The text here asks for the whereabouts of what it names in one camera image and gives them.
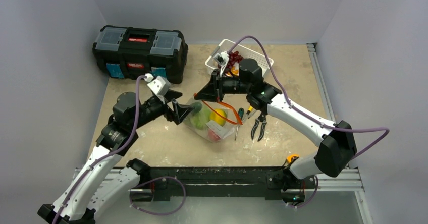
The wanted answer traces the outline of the dark green cucumber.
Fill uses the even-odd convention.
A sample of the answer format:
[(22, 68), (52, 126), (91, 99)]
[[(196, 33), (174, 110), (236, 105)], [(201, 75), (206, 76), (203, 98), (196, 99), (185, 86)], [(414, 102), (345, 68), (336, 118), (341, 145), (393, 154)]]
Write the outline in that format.
[(191, 103), (190, 106), (192, 107), (192, 111), (191, 111), (192, 115), (199, 113), (203, 108), (203, 106), (200, 102)]

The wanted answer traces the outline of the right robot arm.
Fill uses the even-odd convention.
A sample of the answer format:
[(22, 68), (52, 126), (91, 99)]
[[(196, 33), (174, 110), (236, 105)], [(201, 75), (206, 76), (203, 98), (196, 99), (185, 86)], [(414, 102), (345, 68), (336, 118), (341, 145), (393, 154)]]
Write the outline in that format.
[(222, 77), (218, 69), (214, 70), (209, 82), (194, 98), (221, 102), (225, 94), (246, 94), (250, 106), (262, 116), (269, 115), (287, 123), (318, 147), (315, 154), (300, 157), (286, 167), (283, 180), (289, 187), (296, 187), (312, 175), (337, 177), (357, 153), (351, 126), (346, 121), (336, 124), (296, 103), (287, 103), (284, 93), (265, 82), (262, 69), (254, 59), (240, 62), (238, 77)]

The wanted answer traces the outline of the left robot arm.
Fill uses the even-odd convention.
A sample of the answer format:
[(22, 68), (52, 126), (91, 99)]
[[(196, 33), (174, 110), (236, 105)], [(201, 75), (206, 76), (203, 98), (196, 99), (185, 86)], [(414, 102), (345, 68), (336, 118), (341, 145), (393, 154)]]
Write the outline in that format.
[(138, 139), (138, 128), (158, 117), (175, 124), (184, 121), (192, 107), (178, 104), (176, 100), (181, 96), (181, 92), (168, 90), (164, 100), (153, 95), (140, 103), (138, 94), (122, 93), (77, 177), (61, 197), (53, 204), (42, 205), (37, 214), (47, 223), (96, 223), (125, 191), (148, 186), (153, 180), (151, 168), (137, 159), (108, 184), (102, 183)]

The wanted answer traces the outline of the green cabbage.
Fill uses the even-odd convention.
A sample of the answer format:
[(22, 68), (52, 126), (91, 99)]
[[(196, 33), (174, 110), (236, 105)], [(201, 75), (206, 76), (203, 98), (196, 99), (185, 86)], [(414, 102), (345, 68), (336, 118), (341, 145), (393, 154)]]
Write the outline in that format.
[(190, 118), (190, 124), (192, 127), (198, 130), (204, 130), (206, 123), (210, 121), (210, 110), (201, 110)]

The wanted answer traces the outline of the clear zip top bag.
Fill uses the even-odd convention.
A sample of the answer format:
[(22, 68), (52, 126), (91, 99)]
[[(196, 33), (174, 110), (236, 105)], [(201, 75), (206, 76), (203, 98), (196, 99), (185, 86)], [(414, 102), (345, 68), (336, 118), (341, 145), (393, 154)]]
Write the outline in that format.
[(226, 124), (224, 126), (218, 125), (214, 121), (209, 121), (206, 123), (206, 128), (204, 130), (198, 130), (191, 126), (190, 124), (190, 118), (193, 116), (188, 116), (184, 120), (184, 124), (191, 129), (193, 132), (195, 132), (200, 137), (210, 141), (208, 139), (207, 131), (208, 129), (213, 130), (219, 137), (221, 137), (221, 141), (231, 136), (233, 133), (235, 133), (236, 127), (238, 125), (238, 111), (230, 104), (224, 103), (224, 102), (208, 102), (203, 100), (195, 100), (191, 98), (188, 100), (187, 104), (190, 105), (194, 102), (200, 102), (203, 106), (202, 110), (210, 110), (211, 112), (214, 111), (216, 108), (221, 108), (227, 113), (226, 118)]

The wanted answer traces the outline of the pink peach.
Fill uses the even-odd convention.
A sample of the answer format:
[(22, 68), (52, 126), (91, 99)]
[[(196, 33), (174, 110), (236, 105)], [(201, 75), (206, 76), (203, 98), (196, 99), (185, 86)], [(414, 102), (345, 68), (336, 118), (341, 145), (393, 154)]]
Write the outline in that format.
[(208, 139), (211, 142), (219, 142), (221, 141), (221, 137), (219, 137), (213, 130), (208, 129), (207, 131)]

